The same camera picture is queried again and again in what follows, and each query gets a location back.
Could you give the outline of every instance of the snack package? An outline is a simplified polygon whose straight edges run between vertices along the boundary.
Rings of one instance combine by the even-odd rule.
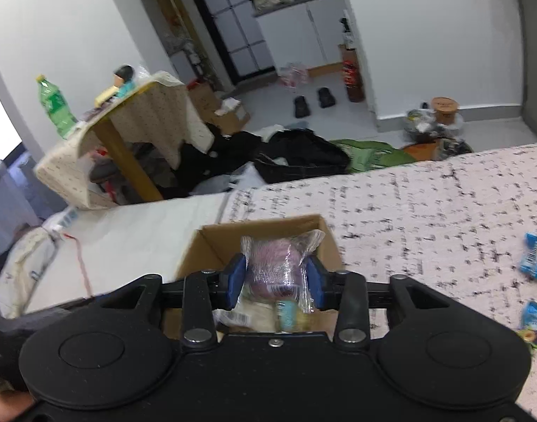
[[[524,341],[531,346],[531,348],[537,351],[537,331],[529,328],[523,328],[517,331],[517,334],[524,339]]]
[[[244,236],[241,251],[247,258],[247,273],[242,295],[269,303],[291,300],[302,312],[313,312],[303,260],[317,249],[324,236],[321,230],[271,240]]]
[[[523,316],[521,318],[521,328],[528,328],[530,330],[537,331],[537,302],[531,300],[525,306],[523,310]]]
[[[521,271],[537,279],[537,235],[527,233],[526,244],[529,251],[521,260]]]
[[[276,332],[274,307],[244,299],[241,295],[231,311],[216,309],[214,321],[228,327],[246,327],[262,333]]]

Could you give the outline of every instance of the patterned bedsheet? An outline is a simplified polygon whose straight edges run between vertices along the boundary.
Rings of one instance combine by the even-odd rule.
[[[238,191],[222,222],[314,213],[369,281],[406,273],[510,328],[537,300],[518,270],[537,233],[537,144]],[[383,310],[371,322],[374,338],[387,332]],[[518,403],[537,418],[537,353]]]

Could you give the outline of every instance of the white cabinet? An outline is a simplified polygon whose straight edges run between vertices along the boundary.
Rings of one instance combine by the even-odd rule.
[[[288,63],[307,68],[325,64],[306,4],[279,9],[257,18],[277,70]]]
[[[344,9],[344,0],[313,0],[257,17],[276,69],[340,62]]]
[[[307,3],[326,63],[341,61],[338,45],[343,44],[345,0],[314,0]]]

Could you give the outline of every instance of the wooden table leg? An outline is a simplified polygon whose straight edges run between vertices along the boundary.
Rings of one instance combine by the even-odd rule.
[[[155,184],[149,179],[139,162],[126,148],[124,140],[112,121],[104,117],[93,125],[92,130],[100,142],[106,147],[110,157],[116,163],[135,191],[145,202],[160,201],[163,199]]]

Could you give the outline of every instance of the cardboard box on floor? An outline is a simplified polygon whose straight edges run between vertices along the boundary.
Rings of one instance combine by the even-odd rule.
[[[216,111],[222,107],[222,101],[216,97],[208,83],[198,84],[189,90],[189,97],[200,118],[204,122],[213,123],[219,127],[223,135],[233,135],[240,132],[251,119],[242,105],[235,111],[217,116]]]
[[[303,215],[285,219],[250,220],[203,226],[194,233],[176,278],[180,279],[203,269],[223,270],[231,258],[241,252],[242,236],[258,239],[288,238],[314,229],[320,229],[326,234],[316,251],[321,263],[329,271],[343,269],[337,243],[326,221],[320,215]],[[179,311],[173,310],[166,316],[164,331],[170,338],[179,336]],[[336,322],[337,311],[317,312],[313,314],[311,329],[326,331],[332,335]]]

